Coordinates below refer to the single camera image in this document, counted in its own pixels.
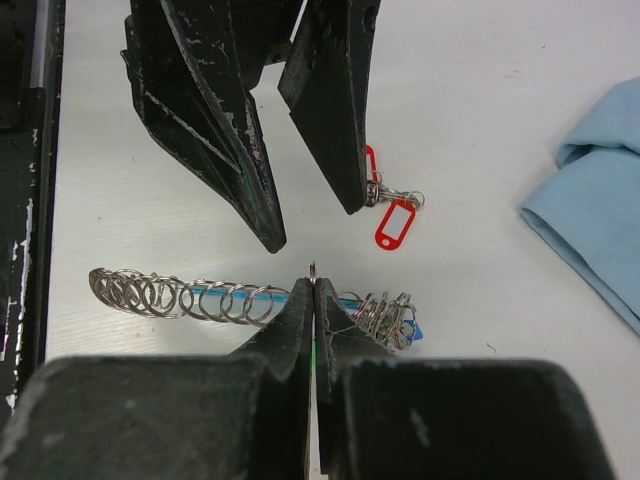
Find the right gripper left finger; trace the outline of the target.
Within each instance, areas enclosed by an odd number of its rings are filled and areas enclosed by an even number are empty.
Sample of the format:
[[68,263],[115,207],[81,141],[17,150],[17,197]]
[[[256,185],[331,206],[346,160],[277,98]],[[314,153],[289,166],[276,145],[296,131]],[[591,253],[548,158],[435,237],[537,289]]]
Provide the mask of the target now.
[[1,438],[5,479],[305,479],[313,287],[224,356],[40,367]]

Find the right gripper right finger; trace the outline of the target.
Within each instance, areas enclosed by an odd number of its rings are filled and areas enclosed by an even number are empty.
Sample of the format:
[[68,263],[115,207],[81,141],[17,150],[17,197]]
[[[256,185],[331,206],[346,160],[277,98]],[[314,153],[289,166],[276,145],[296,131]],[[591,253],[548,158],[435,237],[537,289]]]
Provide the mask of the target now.
[[534,359],[405,359],[314,285],[321,472],[332,479],[611,479],[578,385]]

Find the metal key organizer plate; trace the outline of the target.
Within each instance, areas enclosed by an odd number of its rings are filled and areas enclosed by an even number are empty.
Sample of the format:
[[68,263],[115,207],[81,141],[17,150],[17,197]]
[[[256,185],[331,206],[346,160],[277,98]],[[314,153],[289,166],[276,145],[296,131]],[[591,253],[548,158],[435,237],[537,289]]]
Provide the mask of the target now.
[[[261,328],[284,307],[292,292],[272,285],[223,280],[181,280],[132,269],[95,268],[88,274],[93,295],[103,305],[144,318],[234,324]],[[411,295],[383,293],[338,295],[339,304],[366,333],[394,350],[404,350],[424,338]]]

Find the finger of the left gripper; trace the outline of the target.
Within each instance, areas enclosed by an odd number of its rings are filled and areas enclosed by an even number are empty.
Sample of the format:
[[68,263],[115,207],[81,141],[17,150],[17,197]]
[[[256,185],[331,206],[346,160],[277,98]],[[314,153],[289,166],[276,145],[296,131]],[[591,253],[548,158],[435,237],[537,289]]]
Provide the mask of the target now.
[[225,199],[270,253],[286,233],[228,1],[134,1],[121,55],[151,138]]
[[366,108],[374,1],[309,1],[278,90],[348,214],[367,201]]

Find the red tag key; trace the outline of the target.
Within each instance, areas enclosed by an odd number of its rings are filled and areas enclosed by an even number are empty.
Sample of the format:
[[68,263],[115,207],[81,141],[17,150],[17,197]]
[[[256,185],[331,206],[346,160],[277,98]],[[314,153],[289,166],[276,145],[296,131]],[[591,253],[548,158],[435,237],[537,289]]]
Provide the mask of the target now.
[[380,199],[382,187],[382,174],[377,168],[377,157],[374,148],[366,145],[366,161],[367,161],[367,199],[365,205],[374,207]]
[[378,200],[388,201],[390,206],[375,232],[375,242],[385,251],[397,250],[408,234],[417,212],[423,208],[425,197],[419,191],[402,192],[380,187]]

